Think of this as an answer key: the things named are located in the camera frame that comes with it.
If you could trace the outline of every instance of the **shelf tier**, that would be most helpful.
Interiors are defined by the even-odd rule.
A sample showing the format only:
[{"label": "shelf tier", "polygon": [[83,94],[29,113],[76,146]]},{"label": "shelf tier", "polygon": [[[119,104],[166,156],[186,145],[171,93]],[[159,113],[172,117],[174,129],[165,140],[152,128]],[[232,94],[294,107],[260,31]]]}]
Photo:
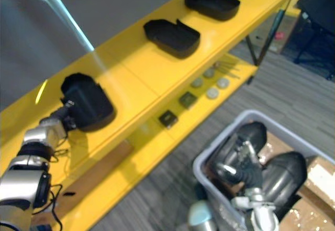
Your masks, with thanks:
[{"label": "shelf tier", "polygon": [[[220,61],[230,66],[228,73],[216,70],[213,78],[203,78],[202,87],[195,89],[190,85],[187,86],[175,99],[127,138],[134,146],[134,152],[62,219],[64,230],[87,230],[94,225],[257,70],[255,66],[229,54]],[[232,78],[231,74],[238,76],[239,79]],[[217,80],[221,77],[230,81],[226,89],[219,89],[216,86]],[[219,96],[214,100],[206,96],[206,91],[210,87],[219,90]],[[185,109],[178,102],[178,98],[186,91],[197,97],[197,101],[190,109]],[[166,109],[178,117],[178,122],[171,129],[166,129],[158,121],[158,117]]]},{"label": "shelf tier", "polygon": [[[285,1],[240,0],[238,13],[223,22],[188,9],[184,0],[164,4],[2,111],[0,173],[17,154],[25,131],[36,127],[41,118],[61,106],[60,86],[66,76],[82,72],[94,77],[111,99],[117,116],[101,130],[70,132],[69,141],[62,148],[70,149],[71,160],[60,157],[50,168],[52,183],[62,183],[64,188],[180,94]],[[198,49],[180,60],[148,41],[142,26],[158,18],[173,22],[179,18],[198,30],[201,33]]]}]

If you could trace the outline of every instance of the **black plastic tray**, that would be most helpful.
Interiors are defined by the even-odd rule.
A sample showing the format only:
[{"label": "black plastic tray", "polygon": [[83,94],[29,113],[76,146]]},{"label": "black plastic tray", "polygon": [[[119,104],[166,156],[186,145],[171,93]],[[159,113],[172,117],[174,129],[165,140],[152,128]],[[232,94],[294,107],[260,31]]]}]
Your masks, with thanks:
[{"label": "black plastic tray", "polygon": [[144,30],[149,40],[178,58],[190,56],[200,43],[200,33],[178,19],[177,24],[164,19],[151,20]]},{"label": "black plastic tray", "polygon": [[228,20],[238,11],[239,0],[185,0],[185,5],[217,20]]}]

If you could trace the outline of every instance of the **black chair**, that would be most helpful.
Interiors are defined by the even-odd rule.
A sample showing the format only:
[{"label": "black chair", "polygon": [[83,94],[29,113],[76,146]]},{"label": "black chair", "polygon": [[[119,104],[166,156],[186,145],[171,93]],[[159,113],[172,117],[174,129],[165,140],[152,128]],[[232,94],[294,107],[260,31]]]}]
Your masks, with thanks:
[{"label": "black chair", "polygon": [[301,48],[294,62],[297,64],[311,62],[313,66],[326,69],[329,71],[329,75],[326,78],[331,80],[335,75],[335,45],[333,42],[328,43],[328,46],[332,47],[330,59],[310,60],[301,59],[300,57],[315,41],[321,38],[326,39],[327,37],[335,38],[335,0],[299,0],[297,5],[301,9],[303,16],[307,14],[307,19],[313,29],[313,35]]}]

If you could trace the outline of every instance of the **gray wall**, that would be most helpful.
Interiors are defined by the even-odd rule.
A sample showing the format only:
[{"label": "gray wall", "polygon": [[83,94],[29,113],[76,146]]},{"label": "gray wall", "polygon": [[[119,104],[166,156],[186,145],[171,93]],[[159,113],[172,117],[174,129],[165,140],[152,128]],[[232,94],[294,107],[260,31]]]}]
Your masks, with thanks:
[{"label": "gray wall", "polygon": [[[169,0],[62,0],[93,46]],[[43,0],[1,0],[0,107],[29,92],[85,51]]]}]

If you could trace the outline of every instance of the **cardboard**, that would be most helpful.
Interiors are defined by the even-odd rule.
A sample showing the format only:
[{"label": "cardboard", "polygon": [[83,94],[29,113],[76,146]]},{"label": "cardboard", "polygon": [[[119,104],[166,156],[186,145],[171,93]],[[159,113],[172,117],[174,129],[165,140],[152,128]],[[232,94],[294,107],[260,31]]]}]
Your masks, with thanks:
[{"label": "cardboard", "polygon": [[[61,219],[73,209],[94,187],[129,156],[132,151],[133,146],[126,140],[122,141],[68,188],[63,189],[58,196],[57,206],[55,208],[58,218]],[[64,195],[65,193],[75,194],[66,196]],[[32,226],[51,224],[54,222],[55,220],[51,212],[34,215],[31,219]]]},{"label": "cardboard", "polygon": [[267,132],[267,143],[258,153],[261,164],[266,164],[270,159],[278,154],[294,151],[292,147],[277,138],[270,132]]},{"label": "cardboard", "polygon": [[335,231],[331,219],[305,199],[300,199],[280,222],[282,231]]},{"label": "cardboard", "polygon": [[321,157],[313,157],[307,164],[308,177],[299,192],[335,223],[335,166]]}]

